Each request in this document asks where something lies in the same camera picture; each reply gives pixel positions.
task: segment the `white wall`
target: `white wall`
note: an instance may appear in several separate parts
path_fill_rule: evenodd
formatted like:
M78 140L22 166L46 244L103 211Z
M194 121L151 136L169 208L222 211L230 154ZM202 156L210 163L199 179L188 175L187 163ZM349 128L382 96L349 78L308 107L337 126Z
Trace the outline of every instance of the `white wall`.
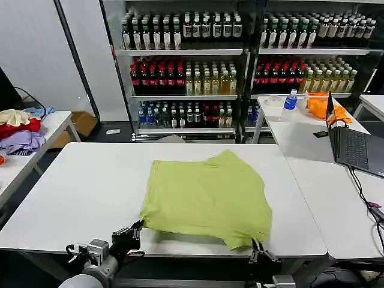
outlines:
M93 114L53 0L0 0L0 66L45 106Z
M61 0L101 121L127 121L98 0Z

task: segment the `purple cloth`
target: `purple cloth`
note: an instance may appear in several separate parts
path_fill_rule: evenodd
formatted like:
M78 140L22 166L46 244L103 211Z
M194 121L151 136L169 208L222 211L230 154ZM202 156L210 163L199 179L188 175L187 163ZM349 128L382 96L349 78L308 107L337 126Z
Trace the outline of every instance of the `purple cloth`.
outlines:
M29 130L18 131L10 137L0 141L0 148L6 149L7 154L11 155L17 150L23 149L31 152L37 151L46 139L39 132L31 132Z

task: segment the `orange cloth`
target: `orange cloth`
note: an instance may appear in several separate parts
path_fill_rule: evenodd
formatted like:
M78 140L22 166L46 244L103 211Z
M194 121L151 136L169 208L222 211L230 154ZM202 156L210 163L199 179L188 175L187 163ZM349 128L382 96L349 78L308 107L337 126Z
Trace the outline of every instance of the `orange cloth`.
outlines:
M307 107L310 109L310 113L320 119L325 120L326 118L326 107L328 99L318 99L318 98L309 98L307 101ZM352 123L352 119L347 117L346 110L340 105L334 105L335 107L335 116L332 117L332 122L336 120L342 120L345 123Z

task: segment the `white cloth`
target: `white cloth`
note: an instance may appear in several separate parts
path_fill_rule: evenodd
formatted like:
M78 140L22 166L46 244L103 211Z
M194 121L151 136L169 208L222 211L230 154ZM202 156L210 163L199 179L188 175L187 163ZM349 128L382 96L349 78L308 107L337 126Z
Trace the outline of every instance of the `white cloth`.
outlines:
M30 115L24 111L8 109L0 112L0 125L7 124L18 127L29 124Z

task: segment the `laptop keyboard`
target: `laptop keyboard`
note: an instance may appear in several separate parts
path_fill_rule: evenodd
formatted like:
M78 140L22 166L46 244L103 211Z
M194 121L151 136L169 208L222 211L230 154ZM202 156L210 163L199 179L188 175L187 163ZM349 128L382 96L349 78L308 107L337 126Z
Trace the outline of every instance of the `laptop keyboard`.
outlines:
M347 133L345 137L346 163L368 169L365 135L359 133Z

